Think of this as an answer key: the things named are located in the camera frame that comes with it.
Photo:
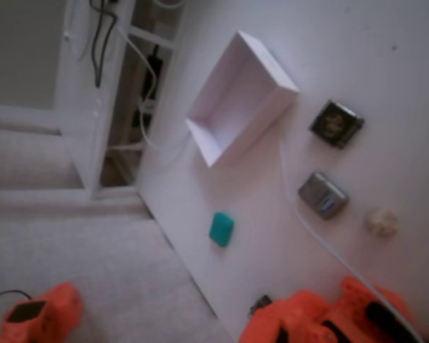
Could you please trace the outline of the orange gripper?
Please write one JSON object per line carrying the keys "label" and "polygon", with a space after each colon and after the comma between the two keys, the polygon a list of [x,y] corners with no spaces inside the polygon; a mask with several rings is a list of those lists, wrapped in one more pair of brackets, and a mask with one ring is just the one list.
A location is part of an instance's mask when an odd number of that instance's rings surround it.
{"label": "orange gripper", "polygon": [[83,311],[78,289],[64,282],[39,297],[15,303],[1,321],[0,342],[63,342],[79,326]]}

